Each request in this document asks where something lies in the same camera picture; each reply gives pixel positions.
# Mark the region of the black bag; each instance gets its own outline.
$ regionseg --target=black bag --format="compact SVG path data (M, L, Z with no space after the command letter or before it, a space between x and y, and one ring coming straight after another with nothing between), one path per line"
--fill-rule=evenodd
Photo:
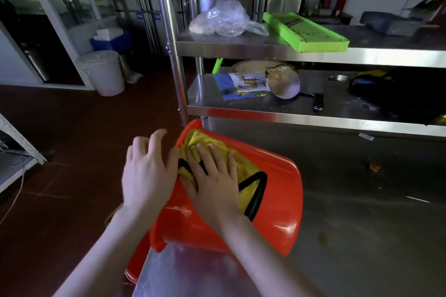
M409 67L383 76L362 74L350 81L349 90L406 122L427 125L446 114L443 69Z

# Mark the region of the white bucket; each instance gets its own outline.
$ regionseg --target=white bucket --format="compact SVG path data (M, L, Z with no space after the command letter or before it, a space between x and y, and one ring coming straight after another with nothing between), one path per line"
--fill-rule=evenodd
M124 91L124 79L115 51L96 51L81 57L82 67L95 89L103 97L112 97Z

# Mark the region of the plastic bag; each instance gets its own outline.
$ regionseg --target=plastic bag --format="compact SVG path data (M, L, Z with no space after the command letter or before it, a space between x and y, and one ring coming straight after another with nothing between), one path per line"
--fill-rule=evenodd
M217 0L215 6L200 13L189 25L194 33L212 35L217 32L224 37L235 37L244 31L269 35L262 24L251 21L238 0Z

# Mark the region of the white bucket lid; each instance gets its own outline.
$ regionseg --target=white bucket lid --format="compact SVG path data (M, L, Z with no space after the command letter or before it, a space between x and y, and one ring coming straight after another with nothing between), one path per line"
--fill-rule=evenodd
M119 53L116 51L95 51L81 56L81 62L88 66L97 66L116 59Z

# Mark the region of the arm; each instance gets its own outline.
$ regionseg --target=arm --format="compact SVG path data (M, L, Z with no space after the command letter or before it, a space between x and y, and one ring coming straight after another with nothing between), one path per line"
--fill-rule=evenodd
M179 152L173 148L164 166L165 133L160 129L150 139L135 137L122 176L124 204L55 297L113 296L131 256L174 189Z
M195 210L231 249L260 294L264 297L324 296L305 276L288 268L285 258L240 212L237 169L232 155L226 167L214 145L211 146L212 155L200 145L197 149L208 175L187 151L187 162L197 179L198 191L188 179L181 178L181 181Z

